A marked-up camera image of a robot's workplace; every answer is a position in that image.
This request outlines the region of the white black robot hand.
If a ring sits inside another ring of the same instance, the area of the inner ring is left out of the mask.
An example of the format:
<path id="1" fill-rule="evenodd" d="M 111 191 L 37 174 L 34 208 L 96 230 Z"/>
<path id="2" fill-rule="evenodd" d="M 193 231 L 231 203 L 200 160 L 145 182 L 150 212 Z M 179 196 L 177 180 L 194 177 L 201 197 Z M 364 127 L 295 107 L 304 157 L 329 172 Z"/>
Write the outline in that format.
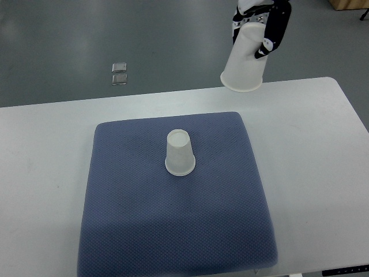
<path id="1" fill-rule="evenodd" d="M 289 1 L 238 1 L 232 30 L 236 31 L 244 22 L 266 22 L 262 44 L 254 54 L 255 59 L 260 59 L 279 47 L 290 15 Z"/>

